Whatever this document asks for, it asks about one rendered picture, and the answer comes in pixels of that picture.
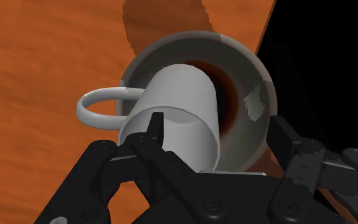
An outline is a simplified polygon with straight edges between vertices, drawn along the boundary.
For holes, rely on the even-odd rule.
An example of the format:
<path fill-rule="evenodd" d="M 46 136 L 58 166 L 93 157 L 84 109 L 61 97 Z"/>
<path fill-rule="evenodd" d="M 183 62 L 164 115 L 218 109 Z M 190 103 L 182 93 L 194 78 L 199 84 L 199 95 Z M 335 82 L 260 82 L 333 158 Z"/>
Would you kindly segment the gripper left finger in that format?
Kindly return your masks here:
<path fill-rule="evenodd" d="M 226 224 L 226 199 L 174 152 L 164 151 L 164 114 L 123 145 L 92 142 L 34 224 L 112 224 L 108 202 L 120 184 L 148 181 L 149 209 L 132 224 Z"/>

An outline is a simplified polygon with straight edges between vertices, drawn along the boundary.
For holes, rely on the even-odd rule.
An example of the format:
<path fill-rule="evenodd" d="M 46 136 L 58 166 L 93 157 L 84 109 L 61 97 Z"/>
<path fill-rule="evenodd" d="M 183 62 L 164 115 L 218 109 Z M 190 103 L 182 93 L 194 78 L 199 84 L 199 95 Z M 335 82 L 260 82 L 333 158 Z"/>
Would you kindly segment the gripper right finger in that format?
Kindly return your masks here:
<path fill-rule="evenodd" d="M 268 206 L 271 224 L 346 224 L 313 200 L 318 187 L 330 190 L 358 222 L 358 148 L 336 160 L 320 142 L 299 136 L 281 116 L 272 116 L 266 142 L 284 174 Z"/>

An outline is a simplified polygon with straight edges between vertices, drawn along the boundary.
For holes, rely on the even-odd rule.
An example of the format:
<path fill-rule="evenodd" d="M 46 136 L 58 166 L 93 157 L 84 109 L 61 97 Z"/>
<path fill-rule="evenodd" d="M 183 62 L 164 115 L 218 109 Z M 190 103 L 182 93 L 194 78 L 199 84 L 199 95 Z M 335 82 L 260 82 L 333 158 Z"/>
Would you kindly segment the grey bowl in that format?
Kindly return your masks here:
<path fill-rule="evenodd" d="M 220 103 L 236 110 L 221 129 L 221 154 L 216 170 L 246 171 L 265 152 L 271 116 L 277 114 L 277 95 L 266 67 L 237 40 L 212 31 L 183 31 L 162 37 L 128 65 L 121 87 L 146 88 L 155 73 L 171 64 L 192 64 L 226 85 Z"/>

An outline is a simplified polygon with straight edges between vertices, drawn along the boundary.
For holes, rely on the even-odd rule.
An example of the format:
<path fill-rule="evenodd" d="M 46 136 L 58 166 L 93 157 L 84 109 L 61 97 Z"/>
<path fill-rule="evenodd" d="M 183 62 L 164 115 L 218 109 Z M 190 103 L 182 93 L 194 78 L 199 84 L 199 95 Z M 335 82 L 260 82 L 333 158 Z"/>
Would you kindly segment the white mug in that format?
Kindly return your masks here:
<path fill-rule="evenodd" d="M 103 115 L 88 110 L 96 102 L 135 100 L 128 115 Z M 85 94 L 76 116 L 96 129 L 118 130 L 118 144 L 135 132 L 145 132 L 151 115 L 162 112 L 162 148 L 173 151 L 195 172 L 216 168 L 220 157 L 216 91 L 200 69 L 174 64 L 158 71 L 146 88 L 109 87 Z"/>

